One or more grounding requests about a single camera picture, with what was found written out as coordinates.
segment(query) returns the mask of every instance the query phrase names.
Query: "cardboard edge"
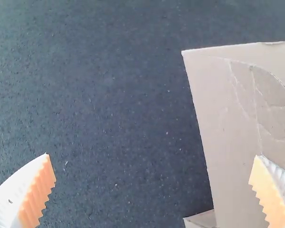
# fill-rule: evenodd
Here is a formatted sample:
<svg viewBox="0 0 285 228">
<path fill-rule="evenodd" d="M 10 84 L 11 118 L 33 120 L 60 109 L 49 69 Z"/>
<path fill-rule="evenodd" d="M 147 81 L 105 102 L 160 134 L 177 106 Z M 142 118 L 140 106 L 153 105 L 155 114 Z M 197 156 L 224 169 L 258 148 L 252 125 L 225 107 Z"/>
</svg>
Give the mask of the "cardboard edge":
<svg viewBox="0 0 285 228">
<path fill-rule="evenodd" d="M 214 209 L 183 218 L 185 228 L 216 228 Z"/>
<path fill-rule="evenodd" d="M 183 56 L 187 52 L 197 51 L 197 50 L 205 50 L 205 49 L 213 49 L 213 48 L 225 48 L 225 47 L 234 47 L 234 46 L 245 46 L 245 45 L 269 45 L 276 46 L 285 44 L 285 41 L 276 41 L 276 42 L 255 42 L 255 43 L 246 43 L 246 44 L 234 44 L 234 45 L 223 45 L 223 46 L 214 46 L 214 47 L 202 47 L 202 48 L 193 48 L 181 51 L 181 55 Z"/>
</svg>

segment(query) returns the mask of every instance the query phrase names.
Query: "cardboard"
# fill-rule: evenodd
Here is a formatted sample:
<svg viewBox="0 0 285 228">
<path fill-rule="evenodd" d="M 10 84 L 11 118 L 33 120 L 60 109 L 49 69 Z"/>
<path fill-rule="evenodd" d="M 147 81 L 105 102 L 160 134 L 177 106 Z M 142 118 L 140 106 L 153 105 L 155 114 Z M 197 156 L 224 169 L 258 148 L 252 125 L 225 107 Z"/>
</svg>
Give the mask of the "cardboard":
<svg viewBox="0 0 285 228">
<path fill-rule="evenodd" d="M 217 227 L 266 228 L 248 185 L 255 155 L 285 169 L 285 42 L 182 52 Z"/>
<path fill-rule="evenodd" d="M 184 218 L 186 228 L 215 228 L 216 219 L 214 210 Z"/>
</svg>

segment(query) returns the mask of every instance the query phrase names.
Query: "orange foam pad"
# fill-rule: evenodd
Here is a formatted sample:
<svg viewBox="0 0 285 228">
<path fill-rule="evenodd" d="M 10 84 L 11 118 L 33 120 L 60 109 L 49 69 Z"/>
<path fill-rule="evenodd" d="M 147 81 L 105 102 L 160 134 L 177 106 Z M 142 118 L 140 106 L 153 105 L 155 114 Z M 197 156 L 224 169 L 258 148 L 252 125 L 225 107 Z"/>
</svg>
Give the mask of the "orange foam pad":
<svg viewBox="0 0 285 228">
<path fill-rule="evenodd" d="M 51 188 L 55 187 L 55 183 L 56 177 L 47 154 L 18 212 L 23 227 L 35 228 L 40 225 L 39 218 L 43 216 L 41 211 L 46 208 L 45 202 L 49 200 L 48 195 L 52 193 Z"/>
<path fill-rule="evenodd" d="M 254 159 L 249 184 L 256 192 L 256 197 L 260 199 L 263 212 L 266 214 L 265 220 L 269 222 L 268 228 L 285 227 L 285 204 L 279 189 L 277 188 L 267 167 L 256 156 Z"/>
</svg>

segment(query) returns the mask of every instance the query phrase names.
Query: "cardboard flap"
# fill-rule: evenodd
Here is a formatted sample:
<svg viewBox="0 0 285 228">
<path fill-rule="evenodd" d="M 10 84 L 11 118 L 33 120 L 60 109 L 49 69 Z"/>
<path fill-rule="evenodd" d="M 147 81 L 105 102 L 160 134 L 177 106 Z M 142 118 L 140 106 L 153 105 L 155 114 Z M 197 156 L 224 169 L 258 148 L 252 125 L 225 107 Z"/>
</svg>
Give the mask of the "cardboard flap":
<svg viewBox="0 0 285 228">
<path fill-rule="evenodd" d="M 216 219 L 214 210 L 184 218 L 186 228 L 215 228 Z"/>
<path fill-rule="evenodd" d="M 285 42 L 183 51 L 220 228 L 266 228 L 255 155 L 285 169 Z"/>
</svg>

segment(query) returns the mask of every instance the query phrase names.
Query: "gray carpet floor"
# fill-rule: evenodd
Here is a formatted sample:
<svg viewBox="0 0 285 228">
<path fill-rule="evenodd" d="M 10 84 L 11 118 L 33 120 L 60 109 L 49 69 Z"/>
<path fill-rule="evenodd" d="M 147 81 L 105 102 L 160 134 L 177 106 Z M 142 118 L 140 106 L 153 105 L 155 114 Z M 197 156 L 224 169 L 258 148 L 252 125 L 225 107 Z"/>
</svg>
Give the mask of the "gray carpet floor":
<svg viewBox="0 0 285 228">
<path fill-rule="evenodd" d="M 183 227 L 213 206 L 181 50 L 275 40 L 285 0 L 0 0 L 0 184 L 48 152 L 41 228 Z"/>
</svg>

